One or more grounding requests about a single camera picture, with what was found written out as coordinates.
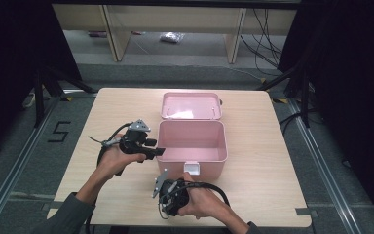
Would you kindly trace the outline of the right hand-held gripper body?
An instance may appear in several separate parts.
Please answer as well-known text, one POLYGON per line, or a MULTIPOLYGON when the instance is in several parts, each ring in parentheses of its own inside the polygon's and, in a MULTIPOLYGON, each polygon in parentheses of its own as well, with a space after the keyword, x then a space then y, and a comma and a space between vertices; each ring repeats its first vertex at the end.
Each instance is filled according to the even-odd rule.
POLYGON ((168 169, 155 179, 153 198, 158 198, 160 216, 176 216, 178 210, 189 202, 186 182, 180 179, 169 179, 168 169))

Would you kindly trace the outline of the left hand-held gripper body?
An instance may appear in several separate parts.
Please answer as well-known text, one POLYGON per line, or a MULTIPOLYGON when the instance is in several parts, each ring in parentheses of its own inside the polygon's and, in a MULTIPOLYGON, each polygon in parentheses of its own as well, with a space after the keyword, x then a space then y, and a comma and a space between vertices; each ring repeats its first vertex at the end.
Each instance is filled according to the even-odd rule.
POLYGON ((119 142, 121 150, 126 154, 146 153, 148 148, 144 147, 144 143, 151 129, 142 119, 127 123, 125 127, 127 130, 119 142))

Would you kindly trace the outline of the pink storage box white handle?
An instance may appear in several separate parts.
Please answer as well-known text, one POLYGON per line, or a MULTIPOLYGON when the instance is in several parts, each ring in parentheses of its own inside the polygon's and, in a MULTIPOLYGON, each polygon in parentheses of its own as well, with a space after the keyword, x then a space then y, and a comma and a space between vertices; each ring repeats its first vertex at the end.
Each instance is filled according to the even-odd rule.
POLYGON ((161 116, 158 145, 165 152, 157 158, 159 169, 172 179, 184 172, 193 180, 218 179, 228 159, 219 96, 168 92, 161 116))

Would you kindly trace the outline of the person's left hand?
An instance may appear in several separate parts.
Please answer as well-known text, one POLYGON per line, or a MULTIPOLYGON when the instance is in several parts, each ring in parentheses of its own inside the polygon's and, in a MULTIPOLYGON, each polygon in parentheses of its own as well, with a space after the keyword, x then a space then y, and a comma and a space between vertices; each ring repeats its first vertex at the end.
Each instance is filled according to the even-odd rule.
POLYGON ((96 167, 96 174, 104 179, 110 179, 121 172, 128 164, 142 162, 146 156, 141 153, 126 154, 117 145, 110 146, 102 155, 96 167))

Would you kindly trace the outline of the person's right hand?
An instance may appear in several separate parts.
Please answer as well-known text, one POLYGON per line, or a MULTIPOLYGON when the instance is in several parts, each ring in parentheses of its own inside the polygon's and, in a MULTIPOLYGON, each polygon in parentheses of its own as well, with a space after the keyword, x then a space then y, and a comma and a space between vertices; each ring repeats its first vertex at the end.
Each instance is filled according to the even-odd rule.
POLYGON ((219 218, 225 210, 222 202, 212 191, 206 188, 188 188, 189 202, 177 212, 180 216, 192 215, 219 218))

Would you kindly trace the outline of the gray tape piece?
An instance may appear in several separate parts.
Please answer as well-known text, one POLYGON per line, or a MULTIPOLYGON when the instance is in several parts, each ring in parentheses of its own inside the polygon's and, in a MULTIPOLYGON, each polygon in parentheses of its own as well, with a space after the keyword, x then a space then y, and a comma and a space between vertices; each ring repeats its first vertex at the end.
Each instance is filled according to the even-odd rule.
POLYGON ((310 208, 296 208, 297 215, 309 215, 310 217, 318 217, 318 212, 310 208))
POLYGON ((62 206, 63 202, 60 201, 52 201, 51 203, 44 203, 41 210, 42 211, 49 211, 50 209, 59 209, 62 206))

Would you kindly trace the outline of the black metal stand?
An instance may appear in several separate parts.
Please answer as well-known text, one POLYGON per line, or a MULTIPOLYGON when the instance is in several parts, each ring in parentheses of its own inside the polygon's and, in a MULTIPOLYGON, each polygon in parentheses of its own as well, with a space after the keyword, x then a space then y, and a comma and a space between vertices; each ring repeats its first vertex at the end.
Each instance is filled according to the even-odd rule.
POLYGON ((257 88, 257 91, 267 91, 286 79, 288 79, 288 83, 283 93, 287 98, 295 98, 297 94, 301 94, 301 109, 296 115, 299 116, 305 126, 309 128, 309 77, 303 65, 297 64, 293 66, 271 82, 262 84, 257 88))
POLYGON ((66 81, 67 83, 75 86, 76 88, 83 90, 85 93, 96 93, 96 89, 86 85, 82 81, 80 75, 69 76, 59 69, 45 65, 39 66, 33 78, 36 109, 36 119, 34 127, 38 127, 43 122, 45 117, 43 89, 46 89, 51 97, 63 98, 65 96, 65 91, 59 84, 59 80, 66 81))

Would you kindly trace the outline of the clear plastic bag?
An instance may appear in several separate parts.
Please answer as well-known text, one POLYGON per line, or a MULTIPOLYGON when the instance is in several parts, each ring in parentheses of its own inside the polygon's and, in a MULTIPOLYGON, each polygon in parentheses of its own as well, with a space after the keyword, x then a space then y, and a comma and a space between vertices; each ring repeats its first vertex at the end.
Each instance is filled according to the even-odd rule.
POLYGON ((160 40, 166 43, 177 44, 182 41, 185 34, 181 32, 163 32, 160 35, 160 40))

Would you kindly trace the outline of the wooden shelf unit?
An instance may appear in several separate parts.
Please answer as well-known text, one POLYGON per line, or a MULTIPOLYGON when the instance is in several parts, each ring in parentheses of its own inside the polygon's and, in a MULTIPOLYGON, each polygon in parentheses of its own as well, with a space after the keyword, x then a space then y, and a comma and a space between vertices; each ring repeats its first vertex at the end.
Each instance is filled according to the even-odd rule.
POLYGON ((285 36, 294 10, 54 4, 64 30, 104 31, 120 61, 133 31, 215 33, 224 36, 227 60, 236 61, 242 34, 285 36))

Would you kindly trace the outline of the black curtain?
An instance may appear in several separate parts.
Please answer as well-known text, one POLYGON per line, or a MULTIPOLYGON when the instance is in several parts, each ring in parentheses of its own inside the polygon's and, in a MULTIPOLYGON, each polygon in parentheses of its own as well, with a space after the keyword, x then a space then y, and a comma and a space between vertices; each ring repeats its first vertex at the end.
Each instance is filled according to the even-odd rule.
POLYGON ((0 0, 0 139, 34 87, 36 74, 51 69, 81 78, 52 0, 0 0))
POLYGON ((320 112, 374 204, 374 0, 302 0, 280 62, 308 60, 320 112))

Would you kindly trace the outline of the metal floor rail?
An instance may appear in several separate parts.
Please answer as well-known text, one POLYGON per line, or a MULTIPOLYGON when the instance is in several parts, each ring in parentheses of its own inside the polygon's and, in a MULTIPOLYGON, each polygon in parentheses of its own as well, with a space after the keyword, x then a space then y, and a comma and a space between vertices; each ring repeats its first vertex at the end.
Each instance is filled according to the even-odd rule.
POLYGON ((17 154, 14 164, 9 169, 4 180, 0 184, 0 214, 7 203, 13 188, 17 184, 24 168, 26 167, 33 150, 35 149, 39 138, 44 132, 49 118, 59 103, 59 97, 52 97, 48 100, 47 106, 44 108, 44 116, 38 124, 27 135, 26 142, 22 145, 21 151, 17 154))
POLYGON ((305 122, 301 117, 297 117, 296 123, 298 129, 307 144, 313 161, 318 169, 320 178, 327 190, 327 193, 334 205, 338 216, 340 217, 343 226, 348 234, 363 234, 362 229, 358 225, 358 221, 354 215, 353 210, 345 198, 345 195, 341 191, 334 175, 330 171, 325 159, 318 147, 318 144, 312 134, 309 127, 306 126, 305 122))

